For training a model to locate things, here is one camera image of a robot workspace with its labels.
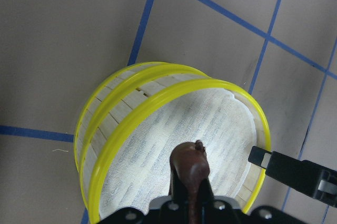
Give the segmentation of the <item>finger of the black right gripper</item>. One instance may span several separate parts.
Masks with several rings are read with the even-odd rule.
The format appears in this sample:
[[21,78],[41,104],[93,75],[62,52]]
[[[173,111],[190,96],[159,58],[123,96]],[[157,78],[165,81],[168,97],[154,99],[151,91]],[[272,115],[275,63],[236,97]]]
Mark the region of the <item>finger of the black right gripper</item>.
[[336,171],[253,146],[248,161],[268,177],[325,204],[336,204]]

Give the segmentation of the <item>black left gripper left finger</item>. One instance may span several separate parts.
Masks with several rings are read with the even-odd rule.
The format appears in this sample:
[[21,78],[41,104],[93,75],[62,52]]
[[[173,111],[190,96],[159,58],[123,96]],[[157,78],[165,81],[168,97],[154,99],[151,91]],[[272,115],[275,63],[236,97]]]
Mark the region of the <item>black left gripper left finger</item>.
[[171,166],[170,175],[170,196],[173,201],[179,203],[187,203],[189,199],[189,192],[186,187],[186,175],[177,171]]

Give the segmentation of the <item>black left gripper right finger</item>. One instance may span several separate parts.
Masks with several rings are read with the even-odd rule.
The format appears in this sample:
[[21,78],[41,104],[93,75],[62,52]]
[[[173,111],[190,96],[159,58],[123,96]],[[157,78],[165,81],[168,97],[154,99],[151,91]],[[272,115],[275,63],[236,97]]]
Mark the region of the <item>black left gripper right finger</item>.
[[199,186],[199,203],[209,203],[214,200],[214,194],[209,179],[204,179]]

